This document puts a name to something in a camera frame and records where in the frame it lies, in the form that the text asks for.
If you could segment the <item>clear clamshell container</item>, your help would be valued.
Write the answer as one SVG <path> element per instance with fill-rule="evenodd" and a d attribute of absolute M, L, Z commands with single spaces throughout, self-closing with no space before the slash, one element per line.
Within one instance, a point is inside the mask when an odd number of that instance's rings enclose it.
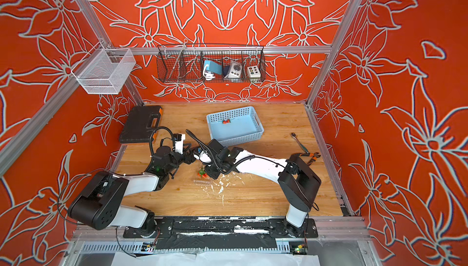
<path fill-rule="evenodd" d="M 207 178 L 200 177 L 197 173 L 203 169 L 205 170 L 205 166 L 201 165 L 200 168 L 196 170 L 196 176 L 193 179 L 193 183 L 197 185 L 209 186 L 213 184 L 213 180 L 208 176 Z"/>

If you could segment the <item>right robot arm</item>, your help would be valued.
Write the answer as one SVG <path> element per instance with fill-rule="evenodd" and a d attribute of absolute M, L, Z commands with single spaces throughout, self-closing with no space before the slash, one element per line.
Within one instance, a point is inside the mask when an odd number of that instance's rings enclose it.
<path fill-rule="evenodd" d="M 268 158 L 245 149 L 228 149 L 217 140 L 195 150 L 195 158 L 204 164 L 204 171 L 213 179 L 232 172 L 247 173 L 273 181 L 280 186 L 289 202 L 282 223 L 273 226 L 280 235 L 302 238 L 307 234 L 307 217 L 311 210 L 318 210 L 315 199 L 322 184 L 318 175 L 294 153 L 288 159 Z"/>

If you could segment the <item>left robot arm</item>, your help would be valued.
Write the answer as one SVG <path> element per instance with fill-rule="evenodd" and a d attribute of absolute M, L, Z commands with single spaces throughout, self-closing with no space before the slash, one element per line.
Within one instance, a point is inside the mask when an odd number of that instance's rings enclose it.
<path fill-rule="evenodd" d="M 95 230 L 126 227 L 144 238 L 151 237 L 158 232 L 155 214 L 139 206 L 125 206 L 122 201 L 129 195 L 162 190 L 181 164 L 194 162 L 190 145 L 184 140 L 184 134 L 176 133 L 171 137 L 171 147 L 160 144 L 151 152 L 150 164 L 141 174 L 98 172 L 72 202 L 68 215 Z"/>

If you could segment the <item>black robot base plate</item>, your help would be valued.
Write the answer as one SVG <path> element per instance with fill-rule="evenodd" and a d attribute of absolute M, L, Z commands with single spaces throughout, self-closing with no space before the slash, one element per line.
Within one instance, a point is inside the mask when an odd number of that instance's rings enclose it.
<path fill-rule="evenodd" d="M 167 217 L 157 218 L 151 234 L 127 227 L 123 238 L 143 241 L 141 252 L 271 251 L 293 253 L 318 237 L 316 223 L 306 218 L 300 228 L 284 218 Z"/>

